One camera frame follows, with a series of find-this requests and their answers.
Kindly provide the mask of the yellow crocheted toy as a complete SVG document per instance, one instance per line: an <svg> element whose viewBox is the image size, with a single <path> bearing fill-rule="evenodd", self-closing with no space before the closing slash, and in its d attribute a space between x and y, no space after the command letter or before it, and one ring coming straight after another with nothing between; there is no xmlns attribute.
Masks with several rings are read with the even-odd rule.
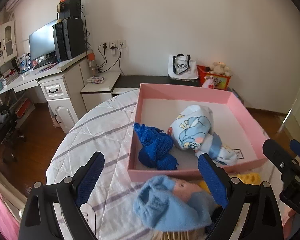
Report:
<svg viewBox="0 0 300 240"><path fill-rule="evenodd" d="M261 183L261 177L259 173L256 172L250 172L250 173L244 173L244 174L231 174L230 177L237 177L239 178L241 181L243 181L243 183L245 184L250 184L250 185L260 185ZM204 180L200 180L198 181L197 185L203 189L204 191L206 191L207 193L211 193L206 182Z"/></svg>

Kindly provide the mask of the bag of cotton swabs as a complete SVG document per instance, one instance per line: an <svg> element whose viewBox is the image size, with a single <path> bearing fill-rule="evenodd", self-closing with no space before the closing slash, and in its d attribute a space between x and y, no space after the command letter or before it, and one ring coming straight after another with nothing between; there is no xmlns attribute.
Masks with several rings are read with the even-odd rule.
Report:
<svg viewBox="0 0 300 240"><path fill-rule="evenodd" d="M197 240L204 239L205 229L196 229L182 232L161 232L156 231L153 240Z"/></svg>

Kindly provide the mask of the blue cartoon baby garment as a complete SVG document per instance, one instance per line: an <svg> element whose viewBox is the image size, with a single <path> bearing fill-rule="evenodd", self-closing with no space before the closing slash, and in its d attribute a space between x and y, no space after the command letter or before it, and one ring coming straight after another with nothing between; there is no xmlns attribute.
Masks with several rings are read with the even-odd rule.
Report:
<svg viewBox="0 0 300 240"><path fill-rule="evenodd" d="M222 143L213 127L213 112L209 107L190 105L172 122L167 133L180 150L192 150L196 156L206 153L222 165L237 163L236 152Z"/></svg>

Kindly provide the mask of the light blue fleece hat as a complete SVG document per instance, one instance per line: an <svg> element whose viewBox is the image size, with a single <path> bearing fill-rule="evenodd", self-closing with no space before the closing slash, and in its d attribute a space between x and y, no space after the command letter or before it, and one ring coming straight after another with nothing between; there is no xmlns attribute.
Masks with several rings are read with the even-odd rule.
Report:
<svg viewBox="0 0 300 240"><path fill-rule="evenodd" d="M199 185L168 176L147 180L133 204L144 226L163 232L209 226L216 207L211 194Z"/></svg>

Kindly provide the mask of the dark blue knitted cloth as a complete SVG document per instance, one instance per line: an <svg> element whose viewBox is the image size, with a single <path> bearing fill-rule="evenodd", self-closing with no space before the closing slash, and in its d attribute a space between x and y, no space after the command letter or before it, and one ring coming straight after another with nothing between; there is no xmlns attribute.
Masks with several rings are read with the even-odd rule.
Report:
<svg viewBox="0 0 300 240"><path fill-rule="evenodd" d="M134 124L142 148L139 151L139 162L148 168L157 170L177 170L178 161L170 154L174 141L170 135L156 127Z"/></svg>

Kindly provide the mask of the pink shallow cardboard box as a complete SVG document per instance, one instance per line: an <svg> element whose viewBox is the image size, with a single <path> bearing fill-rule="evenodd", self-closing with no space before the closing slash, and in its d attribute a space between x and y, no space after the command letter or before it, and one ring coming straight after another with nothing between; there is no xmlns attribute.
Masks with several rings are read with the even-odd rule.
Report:
<svg viewBox="0 0 300 240"><path fill-rule="evenodd" d="M185 180L200 179L197 156L207 152L227 172L243 172L262 166L267 140L260 125L231 92L190 86L140 85L127 172L133 182L157 175ZM142 164L139 128L154 127L174 140L167 156L176 170Z"/></svg>

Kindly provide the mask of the striped quilted table cover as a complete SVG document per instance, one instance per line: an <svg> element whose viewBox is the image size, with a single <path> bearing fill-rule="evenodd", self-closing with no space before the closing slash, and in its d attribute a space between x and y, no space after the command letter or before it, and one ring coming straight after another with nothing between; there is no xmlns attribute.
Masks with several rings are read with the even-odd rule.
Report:
<svg viewBox="0 0 300 240"><path fill-rule="evenodd" d="M96 106L70 129L47 169L62 239L185 239L207 228L253 238L268 220L283 237L279 168L261 126L234 96L142 84Z"/></svg>

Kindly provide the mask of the pink bedding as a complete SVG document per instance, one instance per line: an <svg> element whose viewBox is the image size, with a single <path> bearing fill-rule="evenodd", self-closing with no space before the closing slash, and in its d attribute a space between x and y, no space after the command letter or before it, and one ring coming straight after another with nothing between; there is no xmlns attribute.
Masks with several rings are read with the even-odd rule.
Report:
<svg viewBox="0 0 300 240"><path fill-rule="evenodd" d="M4 239L17 240L19 223L7 208L0 193L0 233Z"/></svg>

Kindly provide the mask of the black office chair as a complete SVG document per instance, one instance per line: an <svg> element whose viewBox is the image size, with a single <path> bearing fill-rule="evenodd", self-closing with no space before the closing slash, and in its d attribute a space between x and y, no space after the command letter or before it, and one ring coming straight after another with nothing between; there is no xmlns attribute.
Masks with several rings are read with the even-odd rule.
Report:
<svg viewBox="0 0 300 240"><path fill-rule="evenodd" d="M13 148L15 141L26 141L25 135L17 128L17 122L17 115L7 105L0 105L0 146ZM13 153L8 156L0 153L0 164L8 161L16 162L17 159Z"/></svg>

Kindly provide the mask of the white desk with drawers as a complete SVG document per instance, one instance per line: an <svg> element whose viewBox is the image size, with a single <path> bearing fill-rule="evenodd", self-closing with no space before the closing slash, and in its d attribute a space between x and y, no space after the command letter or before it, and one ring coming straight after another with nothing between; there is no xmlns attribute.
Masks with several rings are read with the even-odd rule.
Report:
<svg viewBox="0 0 300 240"><path fill-rule="evenodd" d="M21 92L40 86L52 111L52 118L60 125L64 133L70 132L79 119L87 113L81 90L90 77L87 54L83 52L73 59L55 64L48 70L42 67L19 75L0 94L9 90Z"/></svg>

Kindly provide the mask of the white tote bag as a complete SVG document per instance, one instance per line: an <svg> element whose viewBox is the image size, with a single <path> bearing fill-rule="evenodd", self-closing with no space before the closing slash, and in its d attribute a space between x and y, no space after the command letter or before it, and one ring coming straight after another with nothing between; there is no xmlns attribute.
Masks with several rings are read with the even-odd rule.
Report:
<svg viewBox="0 0 300 240"><path fill-rule="evenodd" d="M197 62L189 54L170 55L168 60L168 75L173 79L198 79Z"/></svg>

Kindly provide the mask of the black computer tower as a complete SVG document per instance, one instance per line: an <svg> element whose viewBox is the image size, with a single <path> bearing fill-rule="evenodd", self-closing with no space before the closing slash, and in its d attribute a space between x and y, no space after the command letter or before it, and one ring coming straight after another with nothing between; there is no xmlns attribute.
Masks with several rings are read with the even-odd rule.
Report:
<svg viewBox="0 0 300 240"><path fill-rule="evenodd" d="M81 18L67 18L57 22L52 27L58 62L73 59L86 51Z"/></svg>

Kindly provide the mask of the black computer monitor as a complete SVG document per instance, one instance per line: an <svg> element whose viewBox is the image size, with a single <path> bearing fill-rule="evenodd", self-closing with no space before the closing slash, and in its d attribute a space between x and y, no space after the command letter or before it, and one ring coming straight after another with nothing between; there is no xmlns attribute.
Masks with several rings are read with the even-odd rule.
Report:
<svg viewBox="0 0 300 240"><path fill-rule="evenodd" d="M29 36L30 57L32 61L55 51L53 26L56 23L57 20L53 20Z"/></svg>

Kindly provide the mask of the black speaker box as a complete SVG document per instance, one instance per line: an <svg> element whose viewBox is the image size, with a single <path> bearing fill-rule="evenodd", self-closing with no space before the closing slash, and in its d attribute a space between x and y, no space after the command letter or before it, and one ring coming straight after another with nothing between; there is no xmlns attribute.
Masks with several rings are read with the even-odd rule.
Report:
<svg viewBox="0 0 300 240"><path fill-rule="evenodd" d="M59 20L67 18L81 18L81 1L64 0L57 5L57 16Z"/></svg>

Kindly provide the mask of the wall power outlets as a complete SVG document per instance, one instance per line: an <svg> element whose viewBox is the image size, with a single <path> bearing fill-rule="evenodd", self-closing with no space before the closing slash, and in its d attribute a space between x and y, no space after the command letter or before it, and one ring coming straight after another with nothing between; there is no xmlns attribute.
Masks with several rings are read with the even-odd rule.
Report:
<svg viewBox="0 0 300 240"><path fill-rule="evenodd" d="M126 40L116 40L110 42L101 42L101 47L106 45L106 51L110 55L117 55L122 49L125 49L127 46Z"/></svg>

